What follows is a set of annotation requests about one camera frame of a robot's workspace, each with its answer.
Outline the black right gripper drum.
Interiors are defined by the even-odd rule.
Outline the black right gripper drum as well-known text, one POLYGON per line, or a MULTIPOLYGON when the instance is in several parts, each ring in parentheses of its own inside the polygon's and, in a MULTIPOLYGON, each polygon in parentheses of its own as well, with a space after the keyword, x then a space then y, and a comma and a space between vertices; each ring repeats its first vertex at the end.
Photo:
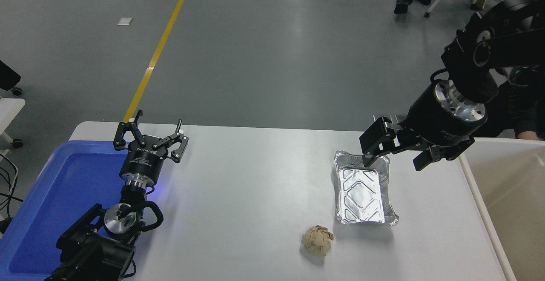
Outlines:
POLYGON ((429 86, 411 105, 404 124, 434 145, 454 146, 485 123, 485 105, 455 86, 429 86))

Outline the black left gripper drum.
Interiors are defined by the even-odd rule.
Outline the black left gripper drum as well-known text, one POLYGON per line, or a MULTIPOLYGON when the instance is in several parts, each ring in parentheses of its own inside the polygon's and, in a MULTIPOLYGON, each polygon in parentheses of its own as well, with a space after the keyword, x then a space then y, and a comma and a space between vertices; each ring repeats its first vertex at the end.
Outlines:
POLYGON ((130 175, 141 175, 153 182, 158 181, 162 165, 168 154, 165 147, 159 149, 152 147, 159 140, 158 137, 145 135, 144 143, 146 145, 144 147, 140 147, 141 143, 137 140, 128 144, 128 154, 119 173, 122 180, 130 180, 130 175))

